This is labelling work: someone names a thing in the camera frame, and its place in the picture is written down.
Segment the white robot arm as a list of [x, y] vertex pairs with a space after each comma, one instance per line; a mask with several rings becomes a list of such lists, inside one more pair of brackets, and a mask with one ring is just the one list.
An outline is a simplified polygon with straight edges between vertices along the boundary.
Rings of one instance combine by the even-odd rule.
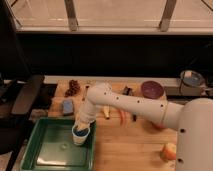
[[96, 120], [100, 107], [107, 105], [176, 130], [175, 171], [213, 171], [213, 99], [197, 98], [181, 105], [118, 94], [108, 83], [96, 83], [87, 90], [77, 126], [89, 126]]

